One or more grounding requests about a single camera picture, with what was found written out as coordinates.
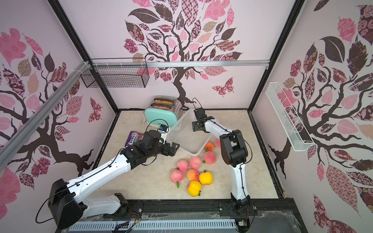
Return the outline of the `pink peach with leaf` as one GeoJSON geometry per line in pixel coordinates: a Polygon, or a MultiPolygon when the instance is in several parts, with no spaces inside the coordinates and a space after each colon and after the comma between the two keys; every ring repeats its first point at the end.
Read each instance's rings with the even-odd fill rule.
{"type": "Polygon", "coordinates": [[[180,188],[180,182],[183,180],[184,175],[179,169],[174,169],[171,172],[171,181],[177,185],[177,188],[180,188]]]}

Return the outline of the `small pink peach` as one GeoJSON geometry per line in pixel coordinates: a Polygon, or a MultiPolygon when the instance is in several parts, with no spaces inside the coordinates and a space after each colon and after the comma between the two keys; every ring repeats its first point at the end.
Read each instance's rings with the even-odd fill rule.
{"type": "Polygon", "coordinates": [[[219,139],[216,139],[216,140],[215,140],[215,146],[216,146],[217,148],[221,148],[220,140],[219,140],[219,139]]]}

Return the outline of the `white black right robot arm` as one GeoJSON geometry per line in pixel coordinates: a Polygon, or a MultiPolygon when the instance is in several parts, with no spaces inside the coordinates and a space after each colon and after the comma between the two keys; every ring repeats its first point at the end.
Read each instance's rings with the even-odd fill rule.
{"type": "Polygon", "coordinates": [[[245,166],[247,156],[252,149],[244,140],[240,130],[231,130],[212,117],[207,116],[205,110],[194,110],[196,120],[192,122],[193,131],[203,131],[213,134],[220,140],[220,151],[224,162],[230,166],[232,177],[231,202],[238,211],[251,204],[251,198],[246,185],[245,166]]]}

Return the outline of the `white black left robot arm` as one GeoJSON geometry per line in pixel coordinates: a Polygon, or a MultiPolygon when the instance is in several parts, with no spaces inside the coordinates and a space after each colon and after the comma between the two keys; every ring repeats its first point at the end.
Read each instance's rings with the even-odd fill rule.
{"type": "Polygon", "coordinates": [[[67,229],[85,217],[125,213],[128,202],[123,195],[116,193],[93,198],[90,194],[119,175],[144,164],[150,157],[159,154],[175,156],[179,147],[177,143],[167,142],[160,132],[150,130],[143,139],[120,149],[113,159],[91,172],[70,181],[59,179],[54,182],[45,203],[57,229],[67,229]]]}

